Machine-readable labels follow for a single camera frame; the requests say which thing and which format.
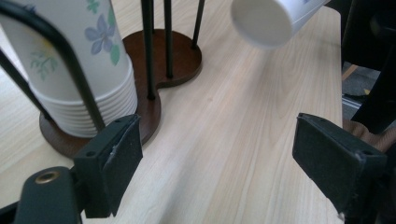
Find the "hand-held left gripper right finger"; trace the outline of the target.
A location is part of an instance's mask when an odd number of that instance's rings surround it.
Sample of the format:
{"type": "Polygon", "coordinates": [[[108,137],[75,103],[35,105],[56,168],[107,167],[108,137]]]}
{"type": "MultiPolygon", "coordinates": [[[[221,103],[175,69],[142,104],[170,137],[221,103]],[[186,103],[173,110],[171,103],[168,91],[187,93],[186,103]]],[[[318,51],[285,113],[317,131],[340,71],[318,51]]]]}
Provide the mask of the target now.
{"type": "Polygon", "coordinates": [[[374,181],[387,156],[332,122],[305,113],[297,117],[292,157],[346,216],[368,211],[374,181]]]}

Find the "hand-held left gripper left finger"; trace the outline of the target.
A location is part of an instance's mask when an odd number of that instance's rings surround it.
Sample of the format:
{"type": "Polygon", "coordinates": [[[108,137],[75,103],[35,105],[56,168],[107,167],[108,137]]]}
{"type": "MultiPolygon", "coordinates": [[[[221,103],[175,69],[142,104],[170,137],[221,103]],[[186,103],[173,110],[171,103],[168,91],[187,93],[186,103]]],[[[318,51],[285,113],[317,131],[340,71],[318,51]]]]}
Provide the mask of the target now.
{"type": "Polygon", "coordinates": [[[112,121],[74,157],[87,195],[86,218],[115,216],[143,158],[138,115],[112,121]]]}

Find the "stack of white paper cups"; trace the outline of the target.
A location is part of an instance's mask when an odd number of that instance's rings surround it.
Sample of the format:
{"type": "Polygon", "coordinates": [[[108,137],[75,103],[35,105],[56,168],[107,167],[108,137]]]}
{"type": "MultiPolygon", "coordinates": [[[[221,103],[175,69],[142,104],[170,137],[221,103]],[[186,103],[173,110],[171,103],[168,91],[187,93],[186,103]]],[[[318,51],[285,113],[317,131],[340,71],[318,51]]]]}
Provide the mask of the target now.
{"type": "Polygon", "coordinates": [[[93,137],[99,123],[137,109],[134,68],[111,0],[0,0],[0,25],[28,77],[28,88],[65,133],[93,137]]]}

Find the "brown cup holder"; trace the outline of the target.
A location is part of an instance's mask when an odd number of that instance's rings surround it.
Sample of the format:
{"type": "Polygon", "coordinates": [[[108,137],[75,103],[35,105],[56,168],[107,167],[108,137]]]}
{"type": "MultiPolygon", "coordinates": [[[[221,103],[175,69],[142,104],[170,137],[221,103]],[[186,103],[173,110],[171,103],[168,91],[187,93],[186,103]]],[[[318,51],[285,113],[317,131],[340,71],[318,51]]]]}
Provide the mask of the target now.
{"type": "MultiPolygon", "coordinates": [[[[143,28],[121,37],[134,68],[137,109],[133,114],[141,117],[140,139],[147,143],[156,132],[162,113],[159,89],[181,85],[196,77],[202,67],[202,52],[195,37],[187,37],[172,29],[171,0],[164,0],[165,26],[153,26],[153,0],[141,0],[143,28]]],[[[75,156],[91,137],[77,137],[63,132],[28,88],[28,77],[22,77],[12,62],[0,51],[0,65],[14,79],[40,112],[39,127],[43,137],[59,153],[68,158],[75,156]]],[[[98,133],[105,125],[96,116],[96,104],[88,93],[81,94],[98,123],[98,133]]]]}

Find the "single flowered paper cup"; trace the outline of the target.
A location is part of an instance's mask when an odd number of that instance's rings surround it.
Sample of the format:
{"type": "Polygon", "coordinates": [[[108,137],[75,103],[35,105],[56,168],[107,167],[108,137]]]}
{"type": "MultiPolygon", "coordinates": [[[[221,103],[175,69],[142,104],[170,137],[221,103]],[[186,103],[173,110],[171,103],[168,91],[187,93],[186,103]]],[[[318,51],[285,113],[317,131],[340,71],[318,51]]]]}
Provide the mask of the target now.
{"type": "Polygon", "coordinates": [[[249,43],[275,49],[286,44],[330,0],[233,0],[231,18],[249,43]]]}

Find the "metal floor rail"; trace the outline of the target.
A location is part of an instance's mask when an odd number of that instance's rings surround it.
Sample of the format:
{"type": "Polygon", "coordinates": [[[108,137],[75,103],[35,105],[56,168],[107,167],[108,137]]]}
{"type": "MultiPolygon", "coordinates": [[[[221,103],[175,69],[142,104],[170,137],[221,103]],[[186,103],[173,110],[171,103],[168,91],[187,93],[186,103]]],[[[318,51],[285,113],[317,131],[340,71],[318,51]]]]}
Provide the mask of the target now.
{"type": "Polygon", "coordinates": [[[346,97],[345,95],[342,96],[342,104],[352,107],[354,109],[359,109],[361,107],[360,103],[346,97]]]}

